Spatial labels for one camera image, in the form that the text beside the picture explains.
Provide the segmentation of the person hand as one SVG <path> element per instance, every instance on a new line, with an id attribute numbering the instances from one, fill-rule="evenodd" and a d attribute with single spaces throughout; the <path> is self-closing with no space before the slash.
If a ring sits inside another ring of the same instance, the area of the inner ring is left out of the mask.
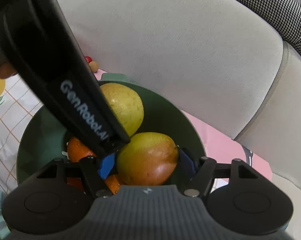
<path id="1" fill-rule="evenodd" d="M 13 66 L 5 62 L 0 65 L 0 79 L 7 79 L 17 74 L 17 71 L 13 68 Z"/>

